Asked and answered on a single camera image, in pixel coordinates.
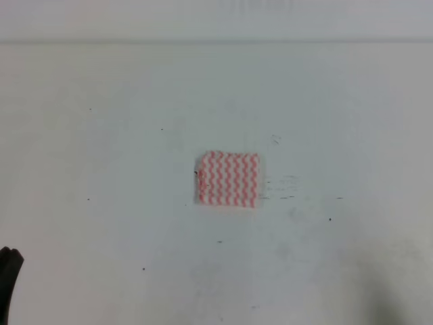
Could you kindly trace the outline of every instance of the white surface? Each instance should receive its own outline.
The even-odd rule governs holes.
[[[429,324],[432,57],[0,46],[10,324]],[[193,204],[207,149],[265,157],[261,209]]]
[[[13,0],[0,41],[433,39],[430,0]]]

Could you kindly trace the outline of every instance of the black object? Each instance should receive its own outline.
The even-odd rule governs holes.
[[[23,262],[24,258],[16,249],[3,247],[0,250],[0,325],[7,325],[12,291]]]

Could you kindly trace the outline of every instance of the pink and white zigzag pattern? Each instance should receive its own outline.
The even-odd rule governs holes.
[[[256,206],[258,154],[209,151],[198,169],[198,198],[202,204],[235,207]]]

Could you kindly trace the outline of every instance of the red zigzag line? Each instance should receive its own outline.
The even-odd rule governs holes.
[[[200,172],[198,173],[198,184],[199,184],[198,187],[200,189],[199,200],[201,203],[204,203],[204,192],[206,190],[206,163],[204,162],[205,158],[206,155],[203,155],[202,166]]]
[[[240,175],[239,175],[239,161],[237,161],[238,158],[239,158],[239,155],[236,155],[234,158],[234,163],[235,163],[235,171],[234,171],[234,173],[235,173],[235,179],[234,179],[234,182],[235,182],[235,189],[234,189],[235,202],[234,203],[235,203],[235,205],[239,205],[239,178],[240,178]]]
[[[225,204],[226,205],[230,205],[230,179],[231,179],[231,174],[230,174],[230,162],[229,162],[229,157],[231,156],[231,154],[227,154],[225,157],[225,163],[226,163],[226,167],[225,167],[225,172],[227,173],[226,177],[225,177],[225,184],[227,185],[227,196],[225,198]]]
[[[213,163],[214,157],[215,157],[215,151],[212,151],[210,153],[210,159],[208,159],[209,165],[210,165],[210,168],[209,168],[209,173],[210,173],[209,204],[214,204],[213,203],[213,197],[214,197],[214,182],[213,182],[213,180],[215,178],[215,174],[212,172],[212,170],[214,169],[214,163]]]
[[[256,198],[257,198],[257,191],[256,191],[257,190],[257,182],[256,182],[256,179],[257,179],[257,171],[256,171],[257,162],[256,162],[256,157],[257,157],[257,155],[252,155],[250,158],[250,162],[252,164],[252,166],[251,166],[252,198],[251,198],[250,204],[251,204],[251,207],[253,207],[253,208],[254,208],[254,205],[256,204]]]
[[[223,192],[221,191],[222,190],[222,188],[223,188],[223,185],[222,185],[222,183],[221,183],[221,180],[223,179],[223,174],[221,174],[221,169],[223,168],[223,165],[221,164],[221,159],[223,158],[223,153],[222,152],[219,152],[218,153],[218,158],[216,158],[217,160],[217,165],[218,165],[218,168],[217,168],[217,174],[218,174],[218,178],[216,179],[216,184],[218,184],[218,188],[217,188],[217,190],[216,190],[216,192],[218,193],[218,196],[216,197],[216,202],[219,204],[219,205],[222,205],[223,204],[223,202],[221,202],[221,199],[223,198]]]
[[[244,168],[242,169],[242,171],[244,172],[244,177],[242,178],[242,182],[244,183],[244,188],[242,188],[242,194],[244,195],[244,197],[242,198],[242,205],[244,207],[246,207],[246,200],[248,199],[248,193],[246,191],[246,189],[248,188],[248,182],[247,182],[247,171],[246,171],[246,167],[248,165],[248,163],[246,162],[246,154],[244,155],[244,157],[242,158],[242,162],[244,164]]]

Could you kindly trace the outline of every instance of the white table surface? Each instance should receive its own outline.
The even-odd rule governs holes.
[[[0,42],[432,40],[431,0],[13,0]]]
[[[431,324],[432,58],[1,45],[9,323]],[[261,208],[193,203],[206,150],[265,158]]]

